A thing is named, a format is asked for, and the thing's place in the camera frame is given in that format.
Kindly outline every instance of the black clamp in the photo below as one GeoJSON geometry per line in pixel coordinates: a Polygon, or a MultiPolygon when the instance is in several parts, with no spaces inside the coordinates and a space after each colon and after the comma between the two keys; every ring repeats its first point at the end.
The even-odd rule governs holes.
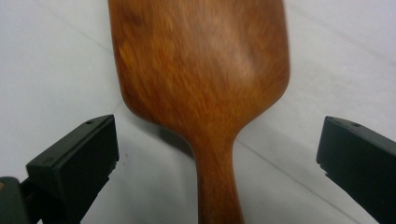
{"type": "Polygon", "coordinates": [[[327,117],[317,162],[379,223],[396,223],[396,143],[349,120],[327,117]]]}
{"type": "Polygon", "coordinates": [[[21,184],[0,178],[0,224],[79,223],[118,160],[114,116],[82,123],[30,161],[21,184]]]}

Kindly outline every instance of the white surface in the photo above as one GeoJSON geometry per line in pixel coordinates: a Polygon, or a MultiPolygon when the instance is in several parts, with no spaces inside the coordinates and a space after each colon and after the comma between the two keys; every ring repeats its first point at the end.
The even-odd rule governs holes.
{"type": "MultiPolygon", "coordinates": [[[[396,139],[395,3],[285,3],[289,88],[234,144],[246,223],[376,223],[315,159],[326,115],[396,139]]],[[[0,28],[0,176],[113,113],[120,161],[82,223],[196,223],[191,154],[121,100],[106,1],[1,1],[0,28]]]]}

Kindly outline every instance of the wooden spoon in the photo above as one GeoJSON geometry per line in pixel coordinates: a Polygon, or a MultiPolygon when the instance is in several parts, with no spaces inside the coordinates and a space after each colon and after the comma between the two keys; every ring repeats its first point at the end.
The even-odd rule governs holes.
{"type": "Polygon", "coordinates": [[[108,2],[123,100],[190,143],[199,223],[244,223],[233,141],[288,85],[282,1],[108,2]]]}

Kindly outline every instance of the wooden handle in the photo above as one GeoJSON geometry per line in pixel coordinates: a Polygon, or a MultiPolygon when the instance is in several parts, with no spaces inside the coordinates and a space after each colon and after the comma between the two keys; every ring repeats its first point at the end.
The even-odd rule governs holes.
{"type": "Polygon", "coordinates": [[[243,224],[233,177],[233,144],[191,143],[198,175],[199,224],[243,224]]]}

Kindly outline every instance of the wooden paddle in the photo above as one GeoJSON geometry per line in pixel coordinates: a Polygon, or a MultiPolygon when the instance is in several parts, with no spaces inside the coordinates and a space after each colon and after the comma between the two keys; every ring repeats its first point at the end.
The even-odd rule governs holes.
{"type": "Polygon", "coordinates": [[[233,141],[288,85],[282,2],[108,2],[123,100],[190,143],[199,223],[244,223],[233,141]]]}

